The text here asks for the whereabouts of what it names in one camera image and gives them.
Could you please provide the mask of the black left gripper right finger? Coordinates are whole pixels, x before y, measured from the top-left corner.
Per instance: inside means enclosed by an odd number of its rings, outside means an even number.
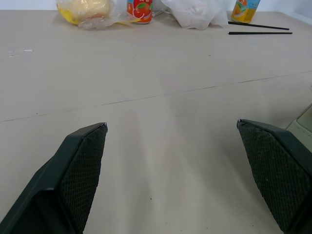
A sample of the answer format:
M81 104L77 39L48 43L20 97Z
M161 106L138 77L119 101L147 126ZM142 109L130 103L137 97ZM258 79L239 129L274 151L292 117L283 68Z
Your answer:
M312 153L290 131L237 122L254 181L285 234L312 232Z

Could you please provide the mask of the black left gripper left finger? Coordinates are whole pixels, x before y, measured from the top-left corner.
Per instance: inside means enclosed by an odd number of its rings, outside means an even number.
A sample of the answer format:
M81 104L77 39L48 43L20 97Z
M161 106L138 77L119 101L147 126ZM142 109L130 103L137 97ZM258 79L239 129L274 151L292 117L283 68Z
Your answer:
M69 134L0 223L2 234L81 234L97 190L105 122Z

